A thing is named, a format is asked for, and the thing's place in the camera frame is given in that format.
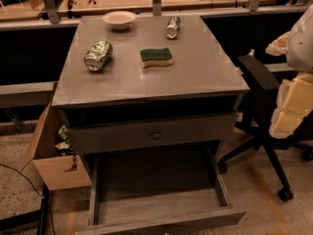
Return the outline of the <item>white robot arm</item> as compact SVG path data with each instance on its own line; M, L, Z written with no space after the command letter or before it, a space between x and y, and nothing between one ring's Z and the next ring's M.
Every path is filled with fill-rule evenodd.
M298 71L295 78L284 79L280 85L269 128L272 137L285 139L313 111L313 5L290 31L268 45L266 53L285 54L288 66Z

